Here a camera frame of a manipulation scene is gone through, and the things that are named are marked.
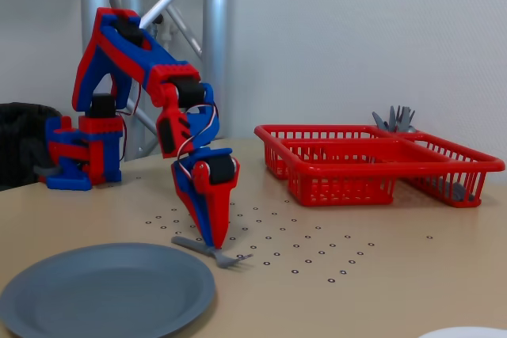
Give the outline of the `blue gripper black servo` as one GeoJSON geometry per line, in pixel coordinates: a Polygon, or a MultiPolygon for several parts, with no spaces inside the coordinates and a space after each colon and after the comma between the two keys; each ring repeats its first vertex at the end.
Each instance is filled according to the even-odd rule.
{"type": "Polygon", "coordinates": [[[204,242],[221,249],[229,227],[231,191],[238,164],[231,148],[199,148],[171,165],[176,193],[204,242]]]}

